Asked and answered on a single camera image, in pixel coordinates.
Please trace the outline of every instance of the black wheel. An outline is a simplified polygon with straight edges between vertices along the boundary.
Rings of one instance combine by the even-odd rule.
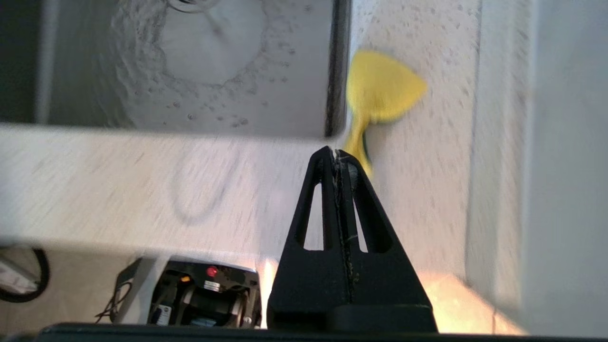
[[[46,253],[40,248],[32,248],[32,252],[36,257],[38,266],[40,267],[40,279],[36,282],[36,290],[27,293],[15,293],[0,287],[0,301],[11,303],[29,302],[39,297],[49,285],[50,268]]]

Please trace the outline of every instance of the label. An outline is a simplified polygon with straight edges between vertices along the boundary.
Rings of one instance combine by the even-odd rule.
[[[159,305],[158,308],[161,310],[161,315],[156,321],[157,326],[168,326],[169,318],[171,318],[171,307],[167,305]]]
[[[219,282],[205,281],[202,287],[206,290],[219,292]]]

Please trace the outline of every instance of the speckled countertop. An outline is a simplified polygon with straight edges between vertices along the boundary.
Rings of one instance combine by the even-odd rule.
[[[465,270],[479,7],[353,3],[351,50],[388,52],[429,84],[403,120],[367,135],[376,192],[419,270]],[[341,141],[2,125],[0,235],[278,258],[308,158]]]

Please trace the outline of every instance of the black cable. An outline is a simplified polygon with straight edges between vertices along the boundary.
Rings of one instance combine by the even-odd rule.
[[[40,266],[40,281],[37,282],[38,288],[28,293],[14,293],[0,288],[0,301],[25,303],[36,299],[46,290],[50,279],[49,260],[41,248],[32,248],[32,251],[36,255],[36,260]]]
[[[127,289],[127,291],[125,292],[125,294],[117,301],[116,300],[116,294],[118,292],[120,292],[120,289],[125,286],[125,285],[129,285],[129,288]],[[99,323],[99,321],[102,320],[102,318],[104,317],[109,317],[110,318],[110,322],[114,322],[114,318],[116,317],[116,315],[118,314],[118,306],[120,303],[122,303],[125,298],[129,295],[129,292],[131,292],[131,289],[133,288],[133,284],[131,282],[124,282],[120,285],[118,285],[118,287],[116,287],[114,289],[114,294],[112,295],[112,298],[110,298],[110,300],[108,301],[106,308],[103,309],[102,312],[98,313],[95,315],[95,317],[97,317],[97,321],[95,321],[95,324]]]

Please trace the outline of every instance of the floor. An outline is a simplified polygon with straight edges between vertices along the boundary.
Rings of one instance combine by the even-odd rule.
[[[19,264],[26,268],[35,265],[33,257],[23,251],[2,253],[15,262],[23,260]],[[47,256],[51,278],[39,298],[23,304],[0,302],[0,336],[36,332],[60,322],[93,323],[111,296],[116,274],[133,259],[127,255],[57,250],[47,250]],[[419,277],[433,303],[440,332],[524,333],[455,276],[420,273]]]

